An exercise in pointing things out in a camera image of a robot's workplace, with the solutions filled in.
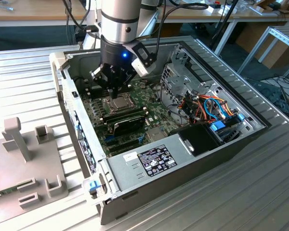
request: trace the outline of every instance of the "aluminum extrusion table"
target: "aluminum extrusion table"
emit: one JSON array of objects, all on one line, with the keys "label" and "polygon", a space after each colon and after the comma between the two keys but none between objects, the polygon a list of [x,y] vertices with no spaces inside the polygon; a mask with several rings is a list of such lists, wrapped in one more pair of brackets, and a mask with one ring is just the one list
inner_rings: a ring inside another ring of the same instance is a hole
[{"label": "aluminum extrusion table", "polygon": [[[270,50],[275,46],[278,40],[284,42],[286,45],[289,46],[289,26],[269,26],[265,32],[262,34],[254,48],[251,50],[250,54],[247,56],[247,58],[244,60],[241,67],[238,69],[238,73],[240,74],[243,69],[250,63],[250,61],[255,56],[257,50],[261,47],[261,45],[265,42],[267,37],[269,35],[273,35],[275,39],[272,41],[272,43],[268,46],[268,48],[265,50],[263,55],[258,60],[260,63],[265,59],[265,57],[268,55]],[[287,76],[289,74],[289,70],[285,72],[284,76]]]},{"label": "aluminum extrusion table", "polygon": [[[108,225],[82,194],[83,175],[55,97],[48,55],[76,46],[0,52],[0,114],[23,130],[55,131],[69,195],[0,224],[1,230],[289,230],[289,119],[192,37],[183,40],[253,105],[272,127],[229,162]],[[202,70],[194,71],[204,76]]]}]

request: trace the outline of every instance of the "circuit board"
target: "circuit board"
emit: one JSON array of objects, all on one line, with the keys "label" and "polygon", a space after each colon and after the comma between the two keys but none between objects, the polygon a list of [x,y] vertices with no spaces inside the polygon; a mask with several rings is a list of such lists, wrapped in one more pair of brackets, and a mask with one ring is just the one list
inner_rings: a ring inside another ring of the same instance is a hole
[{"label": "circuit board", "polygon": [[164,106],[156,99],[156,91],[150,86],[145,86],[137,80],[132,81],[129,92],[122,93],[119,96],[130,99],[130,107],[145,107],[147,113],[145,115],[145,124],[138,130],[120,135],[109,140],[109,127],[101,122],[101,117],[109,114],[115,114],[108,104],[109,97],[99,99],[90,99],[88,96],[82,96],[84,107],[87,111],[89,119],[94,127],[99,142],[108,157],[117,155],[122,152],[134,149],[141,145],[145,145],[155,141],[152,138],[154,131],[157,137],[166,137],[170,131],[177,129],[179,121],[174,121],[168,114]]}]

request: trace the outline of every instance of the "blue connector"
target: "blue connector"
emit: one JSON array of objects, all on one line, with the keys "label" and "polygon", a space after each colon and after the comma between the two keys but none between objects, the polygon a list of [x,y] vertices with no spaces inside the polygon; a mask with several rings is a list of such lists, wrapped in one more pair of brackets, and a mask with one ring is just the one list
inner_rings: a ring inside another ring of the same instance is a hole
[{"label": "blue connector", "polygon": [[144,138],[145,138],[144,136],[145,136],[145,133],[141,137],[138,138],[139,144],[142,144],[142,142],[144,141]]},{"label": "blue connector", "polygon": [[240,119],[241,121],[243,121],[243,120],[245,119],[245,116],[243,116],[243,114],[238,114],[237,117],[239,117],[239,119]]},{"label": "blue connector", "polygon": [[223,124],[222,121],[216,121],[216,122],[214,122],[214,123],[211,123],[211,126],[210,126],[210,127],[213,129],[213,131],[217,131],[217,130],[219,130],[219,129],[224,128],[224,127],[225,127],[225,124]]}]

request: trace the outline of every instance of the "blue cable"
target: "blue cable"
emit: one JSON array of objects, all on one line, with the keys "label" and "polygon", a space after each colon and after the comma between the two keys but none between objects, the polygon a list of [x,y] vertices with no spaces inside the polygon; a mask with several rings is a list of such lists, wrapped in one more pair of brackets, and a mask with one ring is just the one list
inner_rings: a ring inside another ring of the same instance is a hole
[{"label": "blue cable", "polygon": [[214,116],[214,115],[212,115],[211,113],[208,112],[208,109],[207,109],[207,101],[208,101],[208,100],[212,100],[212,101],[216,102],[216,104],[217,104],[218,107],[220,108],[222,114],[223,114],[225,117],[229,117],[229,116],[227,115],[227,113],[223,110],[223,108],[222,108],[222,106],[220,105],[220,103],[219,103],[216,99],[214,99],[214,98],[208,98],[208,99],[206,99],[205,102],[204,102],[204,108],[205,108],[206,113],[207,113],[208,115],[214,117],[214,118],[216,119],[216,121],[218,121],[218,118],[217,118],[216,116]]}]

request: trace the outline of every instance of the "motherboard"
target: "motherboard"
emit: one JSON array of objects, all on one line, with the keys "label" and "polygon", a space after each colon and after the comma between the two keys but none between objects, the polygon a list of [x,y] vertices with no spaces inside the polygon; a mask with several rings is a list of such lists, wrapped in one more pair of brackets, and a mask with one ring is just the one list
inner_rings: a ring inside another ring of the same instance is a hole
[{"label": "motherboard", "polygon": [[161,140],[180,127],[161,104],[156,86],[133,80],[116,99],[82,96],[83,105],[107,157]]}]

